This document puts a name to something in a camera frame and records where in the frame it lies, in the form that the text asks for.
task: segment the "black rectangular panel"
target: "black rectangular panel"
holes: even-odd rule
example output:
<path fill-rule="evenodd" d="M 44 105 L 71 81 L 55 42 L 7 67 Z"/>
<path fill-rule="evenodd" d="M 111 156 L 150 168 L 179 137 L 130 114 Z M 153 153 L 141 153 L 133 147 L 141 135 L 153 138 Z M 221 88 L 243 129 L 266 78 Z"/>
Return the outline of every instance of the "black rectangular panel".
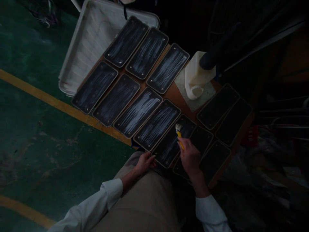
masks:
<path fill-rule="evenodd" d="M 146 151 L 151 151 L 180 113 L 181 110 L 178 107 L 168 99 L 164 99 L 159 108 L 136 133 L 134 141 Z"/>
<path fill-rule="evenodd" d="M 233 105 L 216 131 L 216 137 L 227 146 L 232 146 L 242 124 L 251 113 L 251 106 L 245 100 L 239 100 Z"/>
<path fill-rule="evenodd" d="M 206 152 L 200 162 L 200 169 L 204 173 L 204 178 L 207 185 L 217 174 L 230 154 L 231 150 L 219 141 L 215 141 Z"/>
<path fill-rule="evenodd" d="M 95 108 L 92 115 L 109 127 L 138 92 L 140 84 L 127 74 L 122 74 L 113 88 Z"/>
<path fill-rule="evenodd" d="M 184 114 L 181 115 L 175 123 L 173 123 L 173 126 L 164 135 L 160 143 L 155 147 L 152 152 L 152 154 L 155 155 L 155 159 L 165 168 L 170 167 L 173 160 L 180 152 L 179 145 L 177 143 L 178 135 L 175 128 L 177 123 L 182 125 L 180 132 L 183 138 L 189 138 L 192 131 L 196 127 L 196 124 Z"/>
<path fill-rule="evenodd" d="M 92 71 L 83 86 L 75 94 L 72 104 L 84 114 L 90 114 L 108 87 L 118 75 L 118 71 L 101 61 Z"/>
<path fill-rule="evenodd" d="M 189 54 L 173 43 L 146 83 L 164 94 L 186 64 Z"/>
<path fill-rule="evenodd" d="M 212 139 L 213 134 L 200 126 L 197 126 L 192 132 L 190 140 L 192 144 L 200 151 L 200 158 L 204 155 Z M 180 157 L 173 168 L 173 172 L 189 180 L 189 176 L 183 168 Z"/>
<path fill-rule="evenodd" d="M 162 97 L 146 87 L 134 102 L 119 116 L 113 127 L 130 139 L 162 103 Z"/>
<path fill-rule="evenodd" d="M 152 27 L 142 45 L 126 66 L 126 70 L 139 79 L 145 79 L 167 43 L 168 36 Z"/>
<path fill-rule="evenodd" d="M 106 49 L 103 57 L 118 68 L 124 66 L 134 50 L 138 47 L 149 27 L 139 19 L 131 16 L 119 35 Z"/>
<path fill-rule="evenodd" d="M 225 84 L 201 109 L 196 117 L 207 129 L 212 130 L 238 99 L 239 94 L 232 86 Z"/>

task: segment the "wooden table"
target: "wooden table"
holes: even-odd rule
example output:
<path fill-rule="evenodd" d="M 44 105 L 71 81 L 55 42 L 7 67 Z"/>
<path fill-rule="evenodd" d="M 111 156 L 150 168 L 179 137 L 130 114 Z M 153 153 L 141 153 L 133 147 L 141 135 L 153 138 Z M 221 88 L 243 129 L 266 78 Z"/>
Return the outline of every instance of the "wooden table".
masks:
<path fill-rule="evenodd" d="M 158 61 L 156 62 L 156 64 L 154 65 L 154 67 L 152 68 L 152 70 L 150 71 L 149 75 L 154 71 L 154 69 L 156 68 L 156 66 L 159 64 L 159 62 L 162 60 L 163 56 L 165 55 L 165 53 L 167 52 L 167 50 L 170 48 L 170 45 L 168 44 L 166 46 L 166 48 L 164 49 L 164 51 L 162 52 L 161 56 L 159 57 Z M 101 58 L 97 61 L 96 64 L 98 64 L 100 61 L 103 61 L 104 58 L 103 56 L 101 56 Z M 116 83 L 116 81 L 120 78 L 120 76 L 125 73 L 127 75 L 129 75 L 130 77 L 132 77 L 134 80 L 136 80 L 138 83 L 140 83 L 141 85 L 141 88 L 139 89 L 139 91 L 137 92 L 137 94 L 135 95 L 135 97 L 132 99 L 132 101 L 141 93 L 141 91 L 147 86 L 146 85 L 146 79 L 145 80 L 140 80 L 136 77 L 134 77 L 133 75 L 131 75 L 130 73 L 128 73 L 126 70 L 125 70 L 125 66 L 123 68 L 117 68 L 115 66 L 113 66 L 116 70 L 118 70 L 119 72 L 119 75 L 118 77 L 116 78 L 116 80 L 113 82 L 113 84 L 110 86 L 110 88 L 106 91 L 106 93 L 104 94 L 104 96 L 109 92 L 109 90 L 113 87 L 113 85 Z M 211 84 L 212 86 L 214 87 L 215 91 L 218 92 L 221 88 L 221 85 L 214 81 L 214 80 L 211 80 Z M 200 125 L 202 127 L 204 127 L 200 121 L 197 120 L 196 118 L 196 114 L 200 111 L 200 109 L 203 107 L 201 106 L 199 109 L 197 109 L 196 111 L 194 112 L 191 112 L 189 106 L 187 105 L 187 103 L 185 102 L 184 98 L 182 97 L 179 89 L 177 88 L 175 82 L 172 83 L 172 85 L 169 87 L 169 89 L 166 91 L 165 94 L 162 95 L 163 99 L 167 98 L 169 99 L 171 102 L 173 102 L 177 107 L 179 107 L 182 111 L 183 114 L 185 114 L 188 118 L 190 118 L 193 122 L 195 122 L 197 125 Z M 209 188 L 212 188 L 218 178 L 220 177 L 220 175 L 222 175 L 222 173 L 224 172 L 224 169 L 226 168 L 226 166 L 229 164 L 232 156 L 235 154 L 236 150 L 238 149 L 241 141 L 242 141 L 242 138 L 244 137 L 244 135 L 246 134 L 248 128 L 250 127 L 250 125 L 252 124 L 253 122 L 253 119 L 254 119 L 254 113 L 251 113 L 249 115 L 249 117 L 246 119 L 246 121 L 243 123 L 242 127 L 241 127 L 241 130 L 240 132 L 238 133 L 233 145 L 231 146 L 231 151 L 232 151 L 232 154 L 229 156 L 229 158 L 225 161 L 225 163 L 222 165 L 222 167 L 219 169 L 219 171 L 217 172 L 217 174 L 215 175 L 215 177 L 212 179 L 212 181 L 209 183 L 208 187 Z M 213 134 L 215 134 L 216 130 L 218 129 L 219 125 L 221 124 L 221 121 L 217 124 L 217 126 L 211 130 L 211 132 Z"/>

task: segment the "person's right hand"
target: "person's right hand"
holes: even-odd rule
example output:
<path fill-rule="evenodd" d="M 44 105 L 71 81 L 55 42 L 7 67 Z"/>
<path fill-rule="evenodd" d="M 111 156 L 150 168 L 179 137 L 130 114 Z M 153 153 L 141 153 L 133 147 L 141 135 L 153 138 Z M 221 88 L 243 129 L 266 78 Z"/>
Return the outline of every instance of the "person's right hand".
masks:
<path fill-rule="evenodd" d="M 199 168 L 200 155 L 199 150 L 191 143 L 190 139 L 184 139 L 178 137 L 178 140 L 183 144 L 184 150 L 182 149 L 180 143 L 178 142 L 180 148 L 180 158 L 183 164 L 184 170 L 187 172 L 188 176 L 193 178 L 195 175 L 201 173 Z"/>

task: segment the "hand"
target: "hand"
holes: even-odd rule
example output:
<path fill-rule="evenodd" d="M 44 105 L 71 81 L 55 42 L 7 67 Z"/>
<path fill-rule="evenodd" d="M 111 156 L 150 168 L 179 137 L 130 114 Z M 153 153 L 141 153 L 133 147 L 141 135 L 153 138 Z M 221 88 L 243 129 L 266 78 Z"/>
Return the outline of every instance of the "hand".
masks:
<path fill-rule="evenodd" d="M 180 142 L 178 142 L 180 148 L 181 163 L 183 164 L 183 168 L 187 172 L 190 179 L 192 179 L 194 176 L 201 173 L 201 170 L 199 168 L 201 153 L 191 143 L 190 139 L 178 137 L 178 140 L 183 144 L 184 147 L 183 150 Z"/>
<path fill-rule="evenodd" d="M 148 170 L 148 168 L 154 168 L 156 166 L 155 155 L 150 156 L 150 152 L 146 152 L 139 157 L 138 163 L 133 170 L 137 174 L 142 175 Z"/>

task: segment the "yellow floor line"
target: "yellow floor line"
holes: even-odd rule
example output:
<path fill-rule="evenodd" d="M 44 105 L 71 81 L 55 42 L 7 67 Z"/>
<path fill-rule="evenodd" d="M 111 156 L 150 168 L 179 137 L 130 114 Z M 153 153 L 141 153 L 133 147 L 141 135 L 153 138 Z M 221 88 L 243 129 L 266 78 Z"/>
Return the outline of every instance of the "yellow floor line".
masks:
<path fill-rule="evenodd" d="M 48 93 L 45 93 L 44 91 L 28 84 L 27 82 L 24 82 L 23 80 L 3 71 L 0 69 L 0 77 L 2 80 L 10 83 L 11 85 L 25 91 L 28 94 L 31 94 L 32 96 L 46 102 L 47 104 L 50 104 L 51 106 L 57 108 L 58 110 L 61 110 L 62 112 L 65 112 L 66 114 L 75 117 L 76 119 L 98 129 L 103 131 L 104 133 L 114 137 L 115 139 L 127 144 L 131 145 L 131 141 L 124 137 L 122 134 L 120 134 L 118 131 L 116 131 L 112 127 L 104 127 L 98 120 L 96 120 L 94 117 L 91 117 L 89 115 L 85 115 L 80 110 L 74 108 L 73 106 L 68 105 L 67 103 L 64 103 L 63 101 L 58 100 L 57 98 L 54 98 L 53 96 L 49 95 Z"/>
<path fill-rule="evenodd" d="M 35 223 L 45 227 L 46 229 L 49 229 L 56 223 L 54 220 L 49 219 L 45 215 L 30 208 L 29 206 L 2 195 L 0 195 L 0 206 L 11 209 L 20 215 L 34 221 Z"/>

